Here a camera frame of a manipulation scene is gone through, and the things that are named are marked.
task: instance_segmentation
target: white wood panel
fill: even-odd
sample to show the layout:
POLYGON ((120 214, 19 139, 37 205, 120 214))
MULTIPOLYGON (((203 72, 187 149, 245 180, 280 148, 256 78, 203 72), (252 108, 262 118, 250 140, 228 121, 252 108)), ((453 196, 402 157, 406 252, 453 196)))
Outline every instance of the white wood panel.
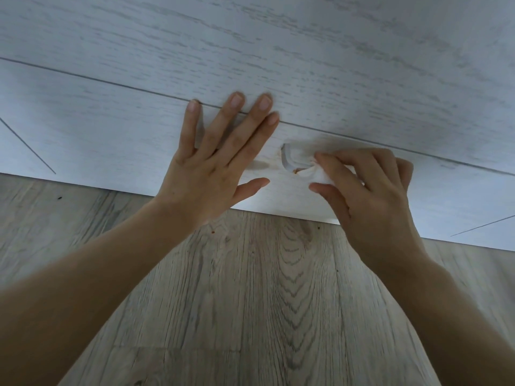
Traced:
POLYGON ((0 56, 515 173, 515 0, 3 0, 0 56))
MULTIPOLYGON (((185 101, 0 61, 0 114, 57 172, 58 181, 154 195, 177 147, 185 101)), ((204 120, 217 109, 204 106, 204 120)), ((280 147, 297 154, 365 146, 282 123, 242 181, 271 184, 238 208, 335 222, 325 201, 281 165, 280 147)), ((405 151, 415 164, 409 191, 422 236, 452 234, 515 214, 515 176, 405 151)))
POLYGON ((458 234, 450 241, 512 251, 515 249, 515 217, 458 234))
POLYGON ((0 123, 0 172, 49 179, 54 175, 3 123, 0 123))

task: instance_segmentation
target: person's right arm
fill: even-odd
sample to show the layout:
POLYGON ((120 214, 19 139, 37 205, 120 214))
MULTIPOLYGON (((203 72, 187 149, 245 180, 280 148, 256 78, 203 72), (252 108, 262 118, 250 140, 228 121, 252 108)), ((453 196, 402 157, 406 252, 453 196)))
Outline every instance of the person's right arm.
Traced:
POLYGON ((515 351, 424 249, 407 198, 413 165, 386 149, 315 157, 335 186, 310 189, 406 313, 442 385, 515 384, 515 351))

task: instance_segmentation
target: diagonal line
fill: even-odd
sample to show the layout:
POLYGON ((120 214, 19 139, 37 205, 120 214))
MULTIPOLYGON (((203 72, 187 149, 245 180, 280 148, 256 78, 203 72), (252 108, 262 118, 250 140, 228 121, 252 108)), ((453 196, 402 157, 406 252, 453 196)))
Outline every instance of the diagonal line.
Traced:
POLYGON ((9 124, 5 123, 5 121, 4 121, 2 118, 0 118, 0 122, 1 122, 1 123, 3 123, 3 124, 5 125, 5 127, 7 127, 7 128, 11 131, 11 133, 13 133, 14 135, 16 135, 16 137, 17 137, 17 138, 18 138, 18 139, 19 139, 19 140, 20 140, 20 141, 21 141, 21 142, 22 142, 22 143, 23 143, 23 144, 24 144, 24 145, 25 145, 25 146, 26 146, 26 147, 27 147, 27 148, 28 148, 32 153, 34 153, 34 154, 35 154, 35 156, 36 156, 37 158, 39 158, 39 159, 41 160, 41 162, 42 162, 43 164, 45 164, 45 165, 48 167, 48 169, 50 169, 50 170, 54 173, 54 175, 57 175, 57 173, 55 172, 55 170, 54 170, 54 169, 52 169, 52 168, 51 168, 51 167, 50 167, 50 166, 45 162, 45 160, 43 160, 43 159, 39 156, 39 154, 37 154, 37 153, 34 151, 34 149, 33 149, 33 148, 31 148, 31 147, 27 144, 27 142, 25 142, 25 141, 23 140, 23 139, 22 139, 22 137, 20 137, 20 136, 16 133, 16 131, 14 131, 13 129, 11 129, 11 128, 9 127, 9 124))
POLYGON ((496 220, 496 221, 493 221, 493 222, 487 223, 487 224, 485 224, 485 225, 481 225, 481 226, 478 226, 478 227, 474 227, 473 229, 465 230, 464 232, 460 232, 460 233, 453 234, 451 237, 457 236, 458 234, 463 234, 463 233, 470 232, 470 231, 472 231, 472 230, 479 229, 480 227, 485 227, 485 226, 488 226, 488 225, 492 225, 493 223, 497 223, 497 222, 500 222, 500 221, 505 221, 505 220, 510 219, 510 218, 513 218, 513 217, 515 217, 515 215, 511 215, 510 217, 506 217, 506 218, 503 218, 503 219, 498 219, 498 220, 496 220))
MULTIPOLYGON (((79 78, 86 79, 86 80, 91 80, 91 81, 101 82, 101 83, 104 83, 104 84, 110 84, 110 85, 114 85, 114 86, 119 86, 121 88, 127 88, 127 89, 130 89, 130 90, 137 90, 139 92, 144 92, 144 93, 148 93, 148 94, 151 94, 151 95, 158 95, 158 96, 167 97, 167 98, 170 98, 170 99, 180 100, 180 101, 183 101, 185 103, 189 102, 189 99, 184 99, 182 97, 173 96, 173 95, 167 95, 167 94, 164 94, 164 93, 154 92, 153 90, 146 90, 146 89, 143 89, 143 88, 136 88, 134 86, 125 85, 125 84, 119 84, 119 83, 112 82, 112 81, 101 80, 101 79, 98 79, 98 78, 95 78, 95 77, 88 77, 88 76, 84 76, 84 75, 79 75, 77 73, 71 73, 69 71, 54 69, 54 68, 47 67, 47 66, 40 66, 40 65, 36 65, 36 64, 31 64, 29 62, 12 60, 10 58, 5 58, 5 57, 0 57, 0 60, 16 63, 16 64, 20 64, 20 65, 25 65, 25 66, 31 66, 31 67, 35 67, 35 68, 38 68, 38 69, 55 71, 56 73, 62 73, 64 75, 68 75, 68 76, 79 77, 79 78)), ((208 103, 202 103, 202 104, 205 105, 205 106, 211 107, 211 108, 220 109, 220 107, 217 106, 217 105, 208 104, 208 103)), ((386 144, 386 143, 372 142, 372 141, 369 141, 367 139, 351 137, 349 135, 338 134, 338 133, 334 133, 332 131, 315 129, 313 127, 303 126, 303 125, 297 124, 297 123, 290 123, 290 122, 286 122, 284 120, 281 120, 281 123, 288 124, 288 125, 295 126, 295 127, 300 127, 301 129, 317 131, 319 133, 323 133, 323 134, 326 134, 326 135, 333 135, 333 136, 340 137, 340 138, 350 139, 350 140, 353 140, 353 141, 356 141, 356 142, 364 142, 364 143, 372 144, 372 145, 379 146, 379 147, 382 147, 382 148, 396 149, 396 150, 401 150, 401 151, 407 152, 407 153, 413 153, 413 154, 418 154, 418 155, 425 156, 425 157, 436 158, 436 159, 439 159, 439 160, 442 160, 442 161, 445 161, 445 162, 450 162, 450 163, 453 163, 453 164, 463 165, 463 166, 470 167, 470 168, 482 169, 482 170, 486 170, 486 171, 492 172, 492 173, 499 173, 500 175, 515 176, 515 173, 512 173, 512 172, 506 172, 506 171, 502 171, 502 170, 499 170, 499 169, 487 168, 487 167, 483 167, 481 165, 476 165, 476 164, 469 164, 468 162, 462 162, 462 161, 454 160, 454 159, 451 159, 451 158, 440 157, 440 156, 429 154, 429 153, 417 152, 416 150, 400 148, 398 146, 394 146, 394 145, 390 145, 390 144, 386 144)))

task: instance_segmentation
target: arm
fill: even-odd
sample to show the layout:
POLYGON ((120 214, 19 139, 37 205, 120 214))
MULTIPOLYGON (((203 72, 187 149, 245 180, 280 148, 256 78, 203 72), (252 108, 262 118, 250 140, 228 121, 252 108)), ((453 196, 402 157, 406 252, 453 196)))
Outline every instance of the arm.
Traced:
POLYGON ((194 148, 200 104, 189 103, 158 195, 134 216, 0 292, 0 378, 57 384, 123 299, 192 231, 268 184, 238 186, 279 123, 262 95, 216 150, 244 103, 233 93, 194 148))
POLYGON ((351 246, 406 313, 442 385, 512 384, 515 352, 424 249, 407 199, 412 164, 384 149, 316 158, 335 186, 310 189, 328 201, 351 246))

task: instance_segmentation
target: laminate flooring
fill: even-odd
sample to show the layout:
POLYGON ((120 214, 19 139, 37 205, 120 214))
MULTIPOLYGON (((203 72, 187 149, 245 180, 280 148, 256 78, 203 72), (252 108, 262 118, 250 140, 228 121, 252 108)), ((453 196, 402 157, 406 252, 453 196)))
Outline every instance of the laminate flooring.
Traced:
MULTIPOLYGON (((150 198, 0 175, 0 287, 150 198)), ((425 240, 515 346, 515 255, 425 240)), ((336 225, 229 210, 141 281, 65 385, 438 385, 400 307, 336 225)))

